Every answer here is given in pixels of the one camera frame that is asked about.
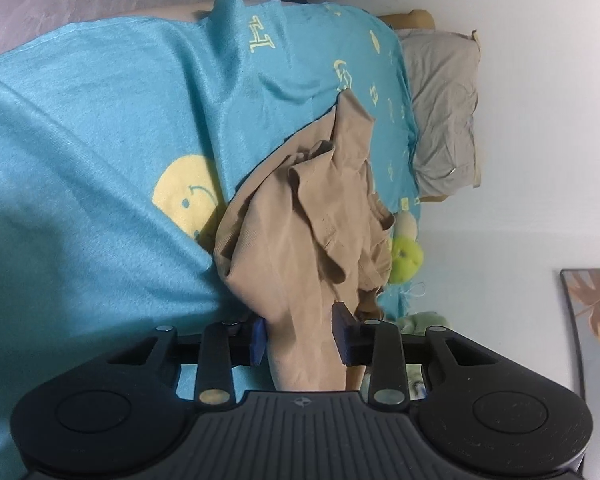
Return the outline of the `tan brown garment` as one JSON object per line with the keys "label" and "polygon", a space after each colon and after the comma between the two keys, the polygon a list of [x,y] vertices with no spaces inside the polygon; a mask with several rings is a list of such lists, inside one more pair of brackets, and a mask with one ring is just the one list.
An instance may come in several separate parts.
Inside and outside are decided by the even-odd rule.
{"label": "tan brown garment", "polygon": [[370,168],[373,118],[352,91],[249,175],[224,212],[213,258],[228,289],[264,319],[274,385],[283,391],[360,388],[332,334],[341,302],[379,318],[391,270],[393,215]]}

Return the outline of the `light green dinosaur blanket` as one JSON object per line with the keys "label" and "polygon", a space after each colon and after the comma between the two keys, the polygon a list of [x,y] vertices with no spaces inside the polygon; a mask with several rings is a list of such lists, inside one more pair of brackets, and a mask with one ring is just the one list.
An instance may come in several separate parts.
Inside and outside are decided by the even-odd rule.
{"label": "light green dinosaur blanket", "polygon": [[402,316],[396,321],[402,334],[422,336],[431,326],[450,327],[448,320],[434,311],[418,312]]}

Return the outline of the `green turtle plush toy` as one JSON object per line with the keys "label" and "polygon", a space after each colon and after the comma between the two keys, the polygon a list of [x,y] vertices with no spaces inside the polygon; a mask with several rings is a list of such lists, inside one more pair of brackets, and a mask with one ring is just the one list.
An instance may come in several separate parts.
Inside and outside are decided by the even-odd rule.
{"label": "green turtle plush toy", "polygon": [[411,211],[402,210],[394,216],[391,240],[391,272],[389,283],[402,285],[417,274],[424,262],[424,252],[417,240],[418,227]]}

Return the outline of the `teal patterned bed sheet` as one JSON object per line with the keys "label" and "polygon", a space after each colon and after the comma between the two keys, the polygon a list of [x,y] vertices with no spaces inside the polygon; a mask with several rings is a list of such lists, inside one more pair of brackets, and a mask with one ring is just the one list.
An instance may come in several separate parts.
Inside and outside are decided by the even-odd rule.
{"label": "teal patterned bed sheet", "polygon": [[211,257],[222,203],[351,90],[382,201],[416,196],[396,34],[337,3],[215,0],[196,22],[70,24],[0,54],[0,479],[30,389],[160,323],[234,310]]}

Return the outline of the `grey pillow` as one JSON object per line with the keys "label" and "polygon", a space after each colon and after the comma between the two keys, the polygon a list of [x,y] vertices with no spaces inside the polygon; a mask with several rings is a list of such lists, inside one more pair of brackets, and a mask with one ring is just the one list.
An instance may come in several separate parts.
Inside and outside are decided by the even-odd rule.
{"label": "grey pillow", "polygon": [[481,48],[477,35],[401,29],[418,129],[413,168],[419,196],[442,202],[481,185],[474,135]]}

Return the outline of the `leaf picture frame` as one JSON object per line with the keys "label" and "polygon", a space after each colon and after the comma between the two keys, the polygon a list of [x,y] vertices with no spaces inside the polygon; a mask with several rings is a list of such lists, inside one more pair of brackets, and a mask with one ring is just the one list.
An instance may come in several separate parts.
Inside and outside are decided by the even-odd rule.
{"label": "leaf picture frame", "polygon": [[576,346],[578,381],[585,399],[600,390],[600,269],[559,272]]}

